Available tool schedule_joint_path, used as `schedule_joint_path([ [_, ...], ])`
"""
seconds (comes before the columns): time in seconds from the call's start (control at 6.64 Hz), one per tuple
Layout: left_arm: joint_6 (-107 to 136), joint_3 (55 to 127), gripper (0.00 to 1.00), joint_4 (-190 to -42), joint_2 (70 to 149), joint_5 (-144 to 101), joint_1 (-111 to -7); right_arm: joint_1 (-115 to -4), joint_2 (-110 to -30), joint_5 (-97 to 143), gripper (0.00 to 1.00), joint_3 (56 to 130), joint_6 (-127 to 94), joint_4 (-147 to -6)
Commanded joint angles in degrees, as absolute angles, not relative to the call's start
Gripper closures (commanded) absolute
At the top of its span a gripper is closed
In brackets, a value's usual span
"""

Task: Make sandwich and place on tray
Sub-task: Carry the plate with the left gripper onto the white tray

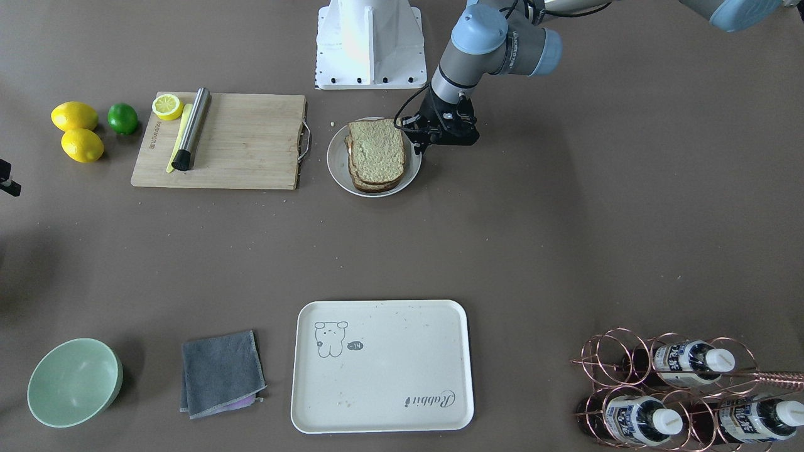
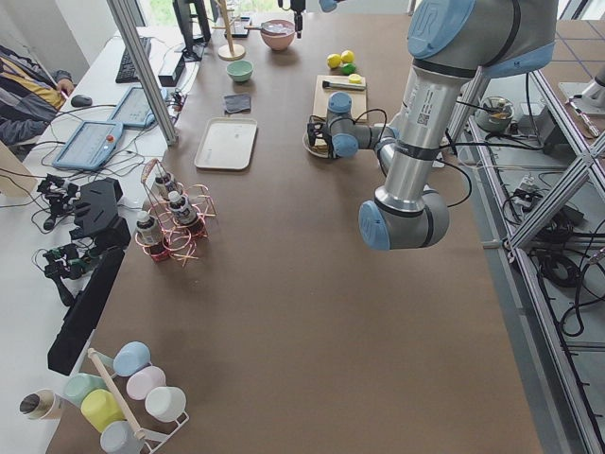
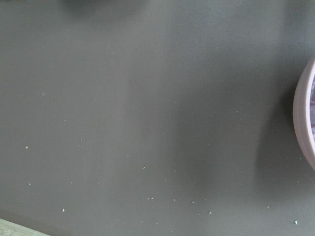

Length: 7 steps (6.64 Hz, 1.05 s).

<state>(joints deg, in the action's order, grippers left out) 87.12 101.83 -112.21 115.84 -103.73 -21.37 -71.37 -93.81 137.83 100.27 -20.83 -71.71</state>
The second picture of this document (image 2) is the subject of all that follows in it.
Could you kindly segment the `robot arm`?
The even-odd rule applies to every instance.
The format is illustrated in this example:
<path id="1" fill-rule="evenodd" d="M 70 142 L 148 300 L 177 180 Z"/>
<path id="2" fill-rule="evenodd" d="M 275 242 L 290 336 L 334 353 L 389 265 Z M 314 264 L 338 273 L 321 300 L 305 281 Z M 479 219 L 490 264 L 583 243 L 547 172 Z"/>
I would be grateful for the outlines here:
<path id="1" fill-rule="evenodd" d="M 349 95 L 330 95 L 320 130 L 335 155 L 350 157 L 363 148 L 390 159 L 385 183 L 359 208 L 359 230 L 369 247 L 424 248 L 444 237 L 448 208 L 427 179 L 460 88 L 478 70 L 494 79 L 546 66 L 557 11 L 555 1 L 424 1 L 407 33 L 409 99 L 393 120 L 359 125 Z"/>
<path id="2" fill-rule="evenodd" d="M 323 12 L 331 12 L 337 8 L 341 0 L 319 0 L 320 9 Z M 294 26 L 297 38 L 300 39 L 303 34 L 303 13 L 306 11 L 305 0 L 290 0 L 290 9 L 294 13 Z"/>

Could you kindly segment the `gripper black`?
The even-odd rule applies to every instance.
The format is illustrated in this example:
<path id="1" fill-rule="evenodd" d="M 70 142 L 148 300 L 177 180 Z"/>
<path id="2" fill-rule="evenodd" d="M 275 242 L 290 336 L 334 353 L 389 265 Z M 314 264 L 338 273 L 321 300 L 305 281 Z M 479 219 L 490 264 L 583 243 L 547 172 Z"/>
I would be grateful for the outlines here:
<path id="1" fill-rule="evenodd" d="M 333 152 L 332 150 L 334 149 L 334 145 L 333 145 L 333 141 L 332 141 L 332 136 L 329 134 L 325 134 L 323 136 L 323 140 L 326 143 L 327 147 L 328 147 L 328 151 L 327 151 L 327 157 L 328 159 L 333 159 Z"/>
<path id="2" fill-rule="evenodd" d="M 290 9 L 294 11 L 294 25 L 297 38 L 302 36 L 303 31 L 303 16 L 301 13 L 305 11 L 305 0 L 290 0 Z"/>

